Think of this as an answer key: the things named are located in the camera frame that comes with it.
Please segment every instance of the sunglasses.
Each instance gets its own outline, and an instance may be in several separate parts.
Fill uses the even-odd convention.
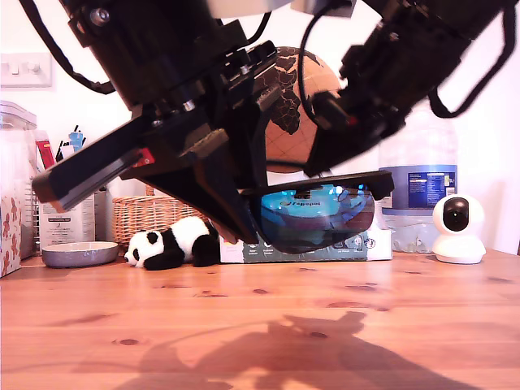
[[[241,195],[267,244],[303,254],[366,231],[375,201],[393,189],[392,173],[375,171],[246,189]]]

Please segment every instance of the wood grain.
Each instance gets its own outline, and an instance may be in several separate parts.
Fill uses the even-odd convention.
[[[56,270],[0,280],[2,389],[520,388],[520,257]]]

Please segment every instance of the world map globe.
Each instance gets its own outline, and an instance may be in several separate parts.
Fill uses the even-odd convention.
[[[309,157],[316,125],[301,106],[297,82],[297,62],[300,49],[291,46],[277,48],[278,59],[271,69],[256,80],[261,85],[278,83],[282,96],[275,103],[274,114],[266,129],[266,157],[268,160],[284,160],[305,163]],[[340,81],[334,71],[317,55],[305,51],[303,60],[305,94],[310,98],[322,91],[336,91]],[[297,167],[268,166],[268,171],[293,173]]]

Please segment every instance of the panda plush toy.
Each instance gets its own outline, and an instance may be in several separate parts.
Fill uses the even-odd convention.
[[[137,268],[168,270],[191,262],[194,267],[220,263],[219,234],[198,217],[186,217],[165,232],[137,232],[128,244],[125,260]]]

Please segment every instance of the wire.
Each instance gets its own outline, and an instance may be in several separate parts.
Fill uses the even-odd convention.
[[[517,30],[517,14],[514,5],[509,5],[504,8],[504,15],[502,24],[504,27],[504,49],[497,59],[495,65],[489,70],[485,77],[474,87],[466,100],[454,112],[450,112],[444,103],[440,100],[438,87],[433,89],[428,97],[430,98],[430,107],[435,115],[443,119],[457,118],[464,114],[473,104],[475,99],[480,95],[489,81],[504,67],[505,63],[511,57],[516,46],[516,30]]]
[[[36,7],[34,1],[19,0],[19,3],[23,7],[25,14],[29,18],[32,26],[45,43],[56,62],[70,77],[72,77],[74,80],[84,85],[88,89],[91,89],[97,93],[103,93],[105,95],[108,95],[109,93],[113,93],[115,91],[114,85],[112,85],[110,81],[107,81],[106,83],[93,82],[87,79],[82,74],[76,73],[65,54],[59,48],[54,38],[50,35],[49,30],[47,29],[47,27],[43,23],[43,20],[41,19],[40,12],[38,12],[38,8]]]
[[[264,30],[266,29],[267,22],[269,21],[270,17],[271,17],[270,12],[263,14],[262,22],[260,22],[257,32],[250,39],[247,40],[248,45],[252,45],[254,42],[256,42],[260,38],[260,36],[263,34]]]
[[[322,8],[316,15],[314,15],[314,18],[310,21],[309,25],[307,26],[307,29],[305,30],[305,33],[303,34],[303,38],[301,39],[301,45],[300,45],[300,53],[298,54],[298,90],[300,93],[300,100],[301,105],[303,106],[303,111],[307,114],[310,120],[314,122],[318,126],[318,123],[316,122],[316,115],[314,115],[314,112],[312,111],[312,106],[310,105],[309,99],[307,99],[305,86],[303,85],[303,59],[305,57],[305,49],[307,45],[307,40],[309,39],[310,31],[318,22],[319,18],[327,14],[329,11],[335,10],[339,7],[344,7],[346,4],[352,3],[348,0],[332,0],[330,1],[324,8]]]

